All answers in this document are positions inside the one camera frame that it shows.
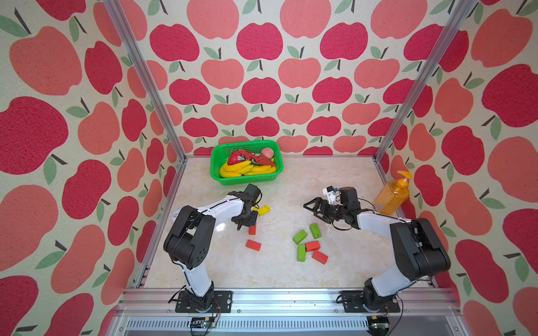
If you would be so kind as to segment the aluminium post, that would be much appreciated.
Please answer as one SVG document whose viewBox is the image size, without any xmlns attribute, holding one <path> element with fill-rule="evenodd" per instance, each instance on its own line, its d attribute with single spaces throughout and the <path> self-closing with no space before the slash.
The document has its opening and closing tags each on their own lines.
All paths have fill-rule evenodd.
<svg viewBox="0 0 538 336">
<path fill-rule="evenodd" d="M 387 134 L 383 137 L 378 150 L 374 155 L 374 163 L 381 165 L 381 159 L 386 154 L 390 144 L 393 142 L 400 127 L 403 125 L 407 114 L 411 111 L 417 102 L 420 94 L 424 90 L 429 78 L 440 65 L 441 58 L 445 55 L 448 47 L 452 43 L 461 25 L 467 19 L 475 1 L 462 0 L 455 4 L 455 8 L 450 14 L 447 24 L 442 29 L 439 38 L 433 46 L 433 49 L 425 60 L 424 66 L 419 71 L 418 77 L 412 85 L 401 108 L 398 108 L 394 121 L 392 122 Z"/>
<path fill-rule="evenodd" d="M 143 85 L 151 104 L 153 105 L 163 127 L 165 130 L 175 153 L 178 155 L 181 165 L 186 164 L 186 153 L 182 147 L 179 137 L 175 132 L 175 126 L 168 113 L 168 109 L 165 103 L 161 99 L 159 90 L 157 88 L 154 77 L 147 65 L 146 60 L 141 54 L 135 35 L 129 25 L 127 16 L 120 4 L 120 1 L 104 0 L 105 7 L 111 20 L 119 33 L 119 36 L 127 50 L 127 54 L 130 57 L 134 68 L 137 71 L 138 77 Z"/>
</svg>

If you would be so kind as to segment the green plastic basket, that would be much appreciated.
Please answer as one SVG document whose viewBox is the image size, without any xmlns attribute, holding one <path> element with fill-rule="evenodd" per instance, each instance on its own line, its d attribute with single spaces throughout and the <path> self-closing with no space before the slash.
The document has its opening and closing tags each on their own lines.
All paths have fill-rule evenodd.
<svg viewBox="0 0 538 336">
<path fill-rule="evenodd" d="M 280 147 L 270 140 L 223 144 L 211 154 L 210 174 L 224 186 L 273 181 L 283 169 Z"/>
</svg>

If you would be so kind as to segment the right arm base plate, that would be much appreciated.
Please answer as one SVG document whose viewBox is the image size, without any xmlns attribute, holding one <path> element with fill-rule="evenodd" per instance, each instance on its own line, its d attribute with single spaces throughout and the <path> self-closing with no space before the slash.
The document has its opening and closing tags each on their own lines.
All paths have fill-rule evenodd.
<svg viewBox="0 0 538 336">
<path fill-rule="evenodd" d="M 342 291 L 336 298 L 336 303 L 343 305 L 346 313 L 399 313 L 401 307 L 395 295 L 381 298 L 370 292 Z"/>
</svg>

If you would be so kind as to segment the yellow banana bunch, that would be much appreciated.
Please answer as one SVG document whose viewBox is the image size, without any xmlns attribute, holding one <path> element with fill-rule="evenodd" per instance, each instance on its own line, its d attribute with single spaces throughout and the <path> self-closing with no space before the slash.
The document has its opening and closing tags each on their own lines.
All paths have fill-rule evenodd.
<svg viewBox="0 0 538 336">
<path fill-rule="evenodd" d="M 231 166 L 229 166 L 228 164 L 224 164 L 219 170 L 220 176 L 225 179 L 238 178 L 242 176 L 265 175 L 272 174 L 275 172 L 277 172 L 276 166 L 259 166 L 254 165 L 250 161 L 245 161 L 240 164 Z"/>
</svg>

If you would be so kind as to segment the pink peach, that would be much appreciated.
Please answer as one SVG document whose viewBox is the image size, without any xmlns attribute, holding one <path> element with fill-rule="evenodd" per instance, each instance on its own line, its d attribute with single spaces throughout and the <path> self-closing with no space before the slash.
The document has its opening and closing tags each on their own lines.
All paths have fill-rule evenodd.
<svg viewBox="0 0 538 336">
<path fill-rule="evenodd" d="M 268 158 L 270 160 L 274 158 L 274 151 L 271 148 L 264 148 L 261 151 L 261 154 L 264 155 L 266 158 Z"/>
</svg>

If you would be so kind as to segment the left aluminium post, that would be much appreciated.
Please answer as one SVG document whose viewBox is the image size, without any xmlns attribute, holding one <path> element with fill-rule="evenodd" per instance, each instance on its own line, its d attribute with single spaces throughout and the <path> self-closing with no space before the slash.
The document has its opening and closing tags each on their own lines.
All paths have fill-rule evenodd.
<svg viewBox="0 0 538 336">
<path fill-rule="evenodd" d="M 105 7 L 111 20 L 119 33 L 119 36 L 127 50 L 127 54 L 130 57 L 134 68 L 137 71 L 138 77 L 143 85 L 151 104 L 153 105 L 163 127 L 165 130 L 175 153 L 178 155 L 181 165 L 186 164 L 186 153 L 182 147 L 179 137 L 175 132 L 175 126 L 168 113 L 168 109 L 165 103 L 161 99 L 159 90 L 157 88 L 154 77 L 147 65 L 146 60 L 141 54 L 135 35 L 129 25 L 127 16 L 120 4 L 120 1 L 104 0 Z"/>
</svg>

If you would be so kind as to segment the right aluminium post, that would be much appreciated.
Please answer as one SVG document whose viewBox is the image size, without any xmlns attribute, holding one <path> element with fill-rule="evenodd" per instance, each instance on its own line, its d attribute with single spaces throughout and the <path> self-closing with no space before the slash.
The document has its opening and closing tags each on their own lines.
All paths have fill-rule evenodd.
<svg viewBox="0 0 538 336">
<path fill-rule="evenodd" d="M 455 8 L 450 14 L 447 24 L 442 29 L 439 38 L 433 46 L 433 49 L 425 60 L 424 66 L 419 71 L 418 77 L 412 85 L 401 108 L 398 108 L 394 121 L 392 122 L 387 134 L 383 137 L 378 150 L 374 155 L 374 163 L 381 165 L 381 159 L 386 154 L 390 144 L 393 142 L 400 127 L 403 125 L 407 114 L 411 111 L 417 102 L 420 94 L 424 90 L 429 78 L 440 65 L 441 58 L 445 55 L 448 47 L 452 43 L 461 25 L 467 19 L 475 1 L 462 0 L 455 4 Z"/>
</svg>

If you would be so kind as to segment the aluminium front rail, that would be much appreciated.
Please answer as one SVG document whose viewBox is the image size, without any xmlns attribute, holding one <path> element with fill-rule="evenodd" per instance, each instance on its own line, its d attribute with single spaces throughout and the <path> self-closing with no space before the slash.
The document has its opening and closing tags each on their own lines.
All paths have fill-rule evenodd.
<svg viewBox="0 0 538 336">
<path fill-rule="evenodd" d="M 210 312 L 179 312 L 175 290 L 124 292 L 104 335 L 470 335 L 451 292 L 408 288 L 370 312 L 355 288 L 232 288 Z"/>
</svg>

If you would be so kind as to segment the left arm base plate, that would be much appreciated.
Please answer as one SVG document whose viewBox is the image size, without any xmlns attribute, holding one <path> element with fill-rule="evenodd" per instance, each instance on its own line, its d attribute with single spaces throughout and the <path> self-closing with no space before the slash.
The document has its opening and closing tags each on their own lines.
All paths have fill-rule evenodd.
<svg viewBox="0 0 538 336">
<path fill-rule="evenodd" d="M 198 297 L 189 291 L 182 291 L 176 301 L 176 313 L 230 313 L 233 303 L 232 291 L 210 291 Z"/>
</svg>

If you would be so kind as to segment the red snack bag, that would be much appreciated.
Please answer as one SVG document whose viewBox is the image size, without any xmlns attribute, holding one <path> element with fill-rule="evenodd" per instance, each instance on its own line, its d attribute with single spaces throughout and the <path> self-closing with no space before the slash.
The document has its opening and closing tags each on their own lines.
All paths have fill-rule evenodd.
<svg viewBox="0 0 538 336">
<path fill-rule="evenodd" d="M 230 157 L 228 158 L 227 164 L 229 166 L 231 165 L 237 165 L 245 161 L 253 162 L 255 165 L 264 166 L 275 166 L 275 163 L 268 158 L 267 156 L 260 154 L 255 154 L 249 151 L 244 150 L 238 150 L 235 152 L 232 152 Z"/>
</svg>

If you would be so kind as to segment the green block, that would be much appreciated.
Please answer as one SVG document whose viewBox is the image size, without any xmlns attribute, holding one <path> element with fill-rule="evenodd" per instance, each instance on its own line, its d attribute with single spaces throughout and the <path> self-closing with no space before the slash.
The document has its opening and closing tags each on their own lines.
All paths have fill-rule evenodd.
<svg viewBox="0 0 538 336">
<path fill-rule="evenodd" d="M 314 239 L 320 239 L 322 237 L 321 230 L 319 229 L 318 224 L 312 223 L 309 225 L 310 232 Z"/>
<path fill-rule="evenodd" d="M 302 241 L 304 241 L 305 238 L 307 238 L 307 236 L 308 236 L 308 233 L 304 230 L 301 230 L 296 235 L 294 235 L 292 240 L 296 245 L 299 245 Z"/>
<path fill-rule="evenodd" d="M 305 260 L 306 260 L 306 246 L 304 244 L 298 245 L 296 259 L 297 259 L 298 262 L 302 262 L 302 263 L 305 262 Z"/>
</svg>

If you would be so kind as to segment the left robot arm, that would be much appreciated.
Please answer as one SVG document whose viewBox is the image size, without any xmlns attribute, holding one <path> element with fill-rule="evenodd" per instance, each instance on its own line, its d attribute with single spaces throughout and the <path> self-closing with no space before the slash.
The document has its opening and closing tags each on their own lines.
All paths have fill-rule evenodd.
<svg viewBox="0 0 538 336">
<path fill-rule="evenodd" d="M 199 208 L 186 205 L 174 213 L 175 220 L 163 249 L 184 273 L 190 306 L 206 310 L 213 303 L 214 282 L 207 274 L 204 260 L 215 227 L 227 221 L 232 221 L 238 229 L 254 227 L 258 213 L 253 208 L 261 197 L 261 190 L 249 184 L 244 191 L 229 192 L 214 204 Z"/>
</svg>

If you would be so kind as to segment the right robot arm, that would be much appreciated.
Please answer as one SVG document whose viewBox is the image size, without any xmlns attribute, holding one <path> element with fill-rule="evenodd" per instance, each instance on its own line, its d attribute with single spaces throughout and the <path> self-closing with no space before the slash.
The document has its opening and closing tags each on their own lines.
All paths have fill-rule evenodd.
<svg viewBox="0 0 538 336">
<path fill-rule="evenodd" d="M 399 218 L 364 209 L 353 187 L 329 186 L 323 193 L 325 199 L 316 197 L 303 207 L 327 224 L 343 220 L 351 228 L 373 232 L 392 242 L 395 264 L 364 283 L 362 302 L 369 311 L 383 308 L 421 278 L 450 269 L 446 249 L 427 219 Z"/>
</svg>

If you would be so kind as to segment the orange soap dispenser bottle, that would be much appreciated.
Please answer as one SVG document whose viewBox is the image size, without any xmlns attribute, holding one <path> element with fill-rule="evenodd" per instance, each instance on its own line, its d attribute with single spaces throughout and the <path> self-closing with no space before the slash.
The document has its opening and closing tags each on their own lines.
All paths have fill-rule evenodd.
<svg viewBox="0 0 538 336">
<path fill-rule="evenodd" d="M 397 172 L 402 177 L 388 181 L 374 201 L 374 209 L 380 214 L 391 216 L 409 198 L 409 183 L 413 178 L 407 171 Z"/>
</svg>

